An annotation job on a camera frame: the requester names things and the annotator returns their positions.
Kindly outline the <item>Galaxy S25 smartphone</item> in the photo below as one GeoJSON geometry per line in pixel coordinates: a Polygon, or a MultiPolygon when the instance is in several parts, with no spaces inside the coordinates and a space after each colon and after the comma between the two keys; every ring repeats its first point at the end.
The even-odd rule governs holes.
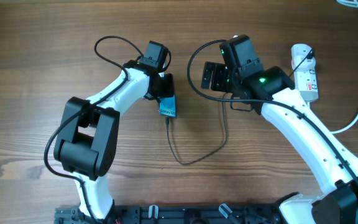
{"type": "Polygon", "coordinates": [[[159,113],[160,115],[168,116],[171,118],[177,117],[175,95],[172,97],[160,98],[159,113]]]}

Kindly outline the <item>white power strip socket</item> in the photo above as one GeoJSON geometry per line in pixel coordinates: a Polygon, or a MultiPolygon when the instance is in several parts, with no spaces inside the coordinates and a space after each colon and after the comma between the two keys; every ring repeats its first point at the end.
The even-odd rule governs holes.
{"type": "Polygon", "coordinates": [[[318,99],[315,66],[314,48],[306,44],[295,44],[291,48],[291,67],[295,88],[307,104],[318,99]]]}

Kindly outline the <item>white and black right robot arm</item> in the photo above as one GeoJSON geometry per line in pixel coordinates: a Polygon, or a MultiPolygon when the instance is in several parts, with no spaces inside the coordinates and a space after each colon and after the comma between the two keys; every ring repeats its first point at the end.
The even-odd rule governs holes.
{"type": "Polygon", "coordinates": [[[320,195],[298,192],[277,202],[284,223],[358,223],[358,157],[311,111],[293,80],[279,67],[265,69],[251,40],[220,40],[223,63],[206,62],[202,88],[232,93],[273,124],[306,162],[320,195]]]}

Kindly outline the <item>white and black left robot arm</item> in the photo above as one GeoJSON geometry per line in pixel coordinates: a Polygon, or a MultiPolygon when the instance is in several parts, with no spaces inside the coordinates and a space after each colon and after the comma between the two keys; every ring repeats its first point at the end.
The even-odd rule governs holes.
{"type": "Polygon", "coordinates": [[[112,223],[114,200],[106,174],[117,148],[119,120],[139,98],[155,100],[166,118],[177,115],[173,76],[165,73],[171,53],[149,42],[145,53],[121,65],[121,74],[87,99],[73,97],[65,105],[60,126],[49,144],[66,178],[76,182],[80,205],[70,223],[112,223]]]}

